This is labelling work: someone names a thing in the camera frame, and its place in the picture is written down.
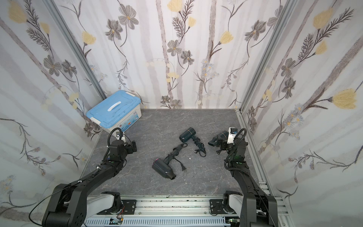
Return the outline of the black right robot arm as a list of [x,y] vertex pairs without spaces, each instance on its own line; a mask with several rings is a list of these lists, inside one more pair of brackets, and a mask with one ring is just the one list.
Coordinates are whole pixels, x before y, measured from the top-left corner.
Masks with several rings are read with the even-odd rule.
[[245,161],[246,134],[246,128],[238,130],[230,127],[227,139],[220,145],[220,149],[228,153],[224,167],[242,191],[241,194],[228,195],[225,208],[232,209],[239,216],[240,227],[278,227],[277,201],[258,186]]

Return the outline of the blue lid storage box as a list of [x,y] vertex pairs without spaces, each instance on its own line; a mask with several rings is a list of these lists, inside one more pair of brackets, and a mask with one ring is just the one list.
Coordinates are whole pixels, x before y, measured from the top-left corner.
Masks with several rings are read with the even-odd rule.
[[118,127],[127,131],[142,116],[141,99],[119,90],[89,110],[86,116],[105,131]]

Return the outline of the black hair dryer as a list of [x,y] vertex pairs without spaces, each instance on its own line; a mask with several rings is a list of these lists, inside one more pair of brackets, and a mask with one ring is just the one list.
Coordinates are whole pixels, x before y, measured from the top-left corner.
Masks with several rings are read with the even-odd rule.
[[172,160],[176,160],[181,165],[182,171],[186,171],[187,168],[184,166],[184,164],[181,161],[179,161],[176,158],[176,156],[178,156],[179,152],[187,146],[188,145],[186,143],[182,143],[177,147],[173,148],[173,151],[169,153],[166,158],[155,160],[152,165],[152,168],[163,178],[174,180],[176,178],[176,175],[173,169],[169,166],[169,164]]

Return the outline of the dark green hair dryer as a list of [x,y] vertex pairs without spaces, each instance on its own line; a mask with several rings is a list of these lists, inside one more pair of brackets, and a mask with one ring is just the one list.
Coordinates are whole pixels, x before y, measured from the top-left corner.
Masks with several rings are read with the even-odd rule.
[[181,142],[186,143],[189,140],[192,140],[194,144],[197,146],[197,149],[194,151],[194,153],[199,153],[201,157],[206,157],[207,153],[205,150],[204,144],[201,142],[200,138],[196,136],[196,131],[190,127],[185,132],[183,132],[179,139]]
[[228,131],[222,131],[217,136],[213,137],[212,140],[208,142],[208,145],[212,147],[218,147],[219,150],[216,153],[219,155],[222,151],[220,150],[220,145],[222,141],[227,141],[228,138]]

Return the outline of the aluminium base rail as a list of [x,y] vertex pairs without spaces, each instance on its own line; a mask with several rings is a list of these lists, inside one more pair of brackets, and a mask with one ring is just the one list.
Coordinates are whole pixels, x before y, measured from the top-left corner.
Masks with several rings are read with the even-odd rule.
[[278,202],[227,191],[220,196],[120,196],[107,192],[81,197],[80,202],[52,201],[43,218],[45,227],[278,227]]

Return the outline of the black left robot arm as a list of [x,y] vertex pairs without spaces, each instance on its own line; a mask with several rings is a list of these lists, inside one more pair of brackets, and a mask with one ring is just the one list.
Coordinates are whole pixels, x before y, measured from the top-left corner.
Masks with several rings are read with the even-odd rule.
[[44,213],[43,227],[80,227],[87,214],[87,197],[105,181],[115,177],[124,168],[126,157],[137,151],[135,141],[125,142],[119,138],[110,142],[112,134],[121,128],[113,129],[107,139],[107,151],[102,163],[90,174],[69,184],[55,187]]

